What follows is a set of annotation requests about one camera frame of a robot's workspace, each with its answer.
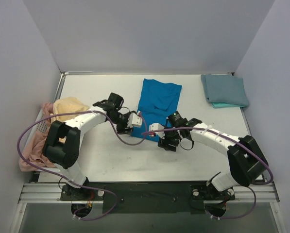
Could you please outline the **bright blue t shirt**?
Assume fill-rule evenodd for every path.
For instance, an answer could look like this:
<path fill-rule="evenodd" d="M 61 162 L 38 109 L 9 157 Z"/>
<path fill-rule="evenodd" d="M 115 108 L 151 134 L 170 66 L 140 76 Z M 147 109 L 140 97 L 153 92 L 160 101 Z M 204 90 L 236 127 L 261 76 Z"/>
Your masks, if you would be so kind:
<path fill-rule="evenodd" d="M 166 124 L 169 115 L 177 111 L 182 86 L 144 79 L 137 111 L 141 112 L 146 124 Z"/>

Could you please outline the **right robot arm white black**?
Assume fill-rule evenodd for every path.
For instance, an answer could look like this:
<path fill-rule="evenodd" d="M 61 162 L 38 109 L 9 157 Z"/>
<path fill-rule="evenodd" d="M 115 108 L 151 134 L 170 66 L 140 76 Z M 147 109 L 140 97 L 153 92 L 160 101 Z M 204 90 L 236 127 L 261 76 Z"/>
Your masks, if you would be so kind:
<path fill-rule="evenodd" d="M 164 150 L 176 151 L 180 142 L 187 139 L 226 156 L 229 170 L 215 174 L 206 182 L 206 193 L 212 199 L 217 199 L 235 185 L 259 185 L 257 178 L 269 167 L 252 136 L 239 137 L 222 133 L 199 119 L 187 120 L 178 112 L 169 115 L 165 125 L 151 124 L 150 130 L 159 137 L 158 146 Z"/>

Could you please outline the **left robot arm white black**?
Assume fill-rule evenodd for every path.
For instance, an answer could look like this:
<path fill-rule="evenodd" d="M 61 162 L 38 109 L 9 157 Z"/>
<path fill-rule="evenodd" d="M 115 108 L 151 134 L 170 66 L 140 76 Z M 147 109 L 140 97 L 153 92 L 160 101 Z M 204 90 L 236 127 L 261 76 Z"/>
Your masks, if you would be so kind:
<path fill-rule="evenodd" d="M 88 179 L 77 162 L 84 135 L 107 121 L 116 126 L 117 134 L 131 134 L 134 127 L 142 126 L 143 120 L 136 111 L 119 112 L 123 103 L 123 97 L 111 93 L 108 99 L 94 103 L 86 114 L 66 121 L 56 120 L 50 126 L 43 155 L 59 168 L 78 200 L 86 199 L 89 194 Z"/>

